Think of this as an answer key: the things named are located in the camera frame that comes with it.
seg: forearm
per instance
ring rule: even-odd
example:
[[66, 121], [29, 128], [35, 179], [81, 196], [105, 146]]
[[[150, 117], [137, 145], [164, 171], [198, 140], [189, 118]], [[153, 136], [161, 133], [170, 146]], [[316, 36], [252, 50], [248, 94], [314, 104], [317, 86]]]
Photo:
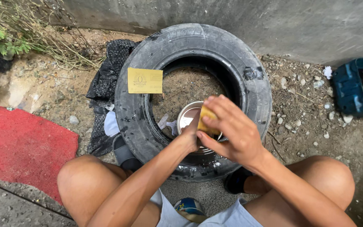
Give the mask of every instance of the forearm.
[[255, 166], [245, 167], [269, 183], [313, 226], [356, 226], [334, 202], [292, 173], [268, 151]]
[[175, 139], [127, 178], [103, 202], [88, 226], [131, 226], [155, 191], [191, 152], [182, 142], [182, 138]]

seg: red mat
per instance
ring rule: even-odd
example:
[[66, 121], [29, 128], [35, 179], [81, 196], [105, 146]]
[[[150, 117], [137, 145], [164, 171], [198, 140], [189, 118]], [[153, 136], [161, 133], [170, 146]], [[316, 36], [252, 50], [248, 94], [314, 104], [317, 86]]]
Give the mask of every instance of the red mat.
[[77, 149], [78, 134], [26, 111], [0, 107], [0, 180], [33, 185], [62, 204], [57, 175]]

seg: thigh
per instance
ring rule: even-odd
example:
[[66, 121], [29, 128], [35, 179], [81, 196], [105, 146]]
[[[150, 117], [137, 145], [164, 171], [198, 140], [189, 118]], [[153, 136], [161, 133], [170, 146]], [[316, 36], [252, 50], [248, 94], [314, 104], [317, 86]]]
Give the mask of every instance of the thigh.
[[[80, 226], [84, 227], [105, 199], [131, 173], [93, 156], [81, 156], [66, 163], [58, 174], [58, 190], [65, 208]], [[160, 210], [148, 202], [133, 227], [156, 226]]]
[[[328, 157], [315, 156], [293, 164], [289, 169], [330, 198], [341, 209], [350, 204], [355, 184], [348, 167]], [[244, 205], [264, 227], [310, 226], [304, 216], [274, 189]]]

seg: gray wall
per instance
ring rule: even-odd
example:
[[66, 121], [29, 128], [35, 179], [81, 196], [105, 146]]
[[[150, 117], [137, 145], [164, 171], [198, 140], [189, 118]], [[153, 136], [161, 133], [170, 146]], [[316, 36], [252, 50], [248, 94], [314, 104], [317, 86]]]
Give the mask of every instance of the gray wall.
[[65, 0], [86, 28], [152, 34], [179, 23], [229, 31], [256, 53], [339, 65], [363, 57], [363, 0]]

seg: tire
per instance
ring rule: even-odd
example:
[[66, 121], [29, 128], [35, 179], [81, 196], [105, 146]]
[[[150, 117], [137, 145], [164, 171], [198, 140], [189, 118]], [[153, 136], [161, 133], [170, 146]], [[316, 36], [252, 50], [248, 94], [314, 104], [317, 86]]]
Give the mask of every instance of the tire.
[[[227, 96], [257, 124], [264, 139], [271, 116], [271, 88], [264, 68], [250, 48], [220, 28], [188, 23], [174, 25], [146, 38], [126, 60], [116, 86], [115, 112], [125, 142], [143, 163], [171, 139], [153, 116], [149, 94], [129, 94], [128, 68], [163, 70], [180, 67], [207, 70], [224, 86]], [[189, 154], [170, 179], [203, 182], [222, 178], [240, 167], [213, 151]]]

